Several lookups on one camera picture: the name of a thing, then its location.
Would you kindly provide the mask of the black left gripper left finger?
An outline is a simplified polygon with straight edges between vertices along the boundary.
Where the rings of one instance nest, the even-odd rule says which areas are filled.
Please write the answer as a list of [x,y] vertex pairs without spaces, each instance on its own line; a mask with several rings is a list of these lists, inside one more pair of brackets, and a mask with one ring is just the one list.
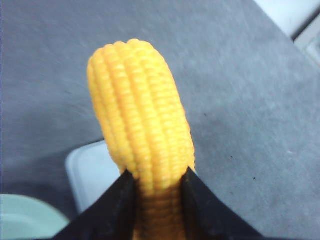
[[136,188],[125,171],[87,210],[57,233],[56,240],[132,240],[136,222]]

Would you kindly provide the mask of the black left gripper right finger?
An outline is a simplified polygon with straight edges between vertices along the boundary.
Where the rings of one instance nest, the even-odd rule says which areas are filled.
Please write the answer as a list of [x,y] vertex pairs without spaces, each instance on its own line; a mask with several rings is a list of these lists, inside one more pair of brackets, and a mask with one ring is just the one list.
[[261,240],[263,235],[226,206],[188,168],[181,182],[182,209],[188,240]]

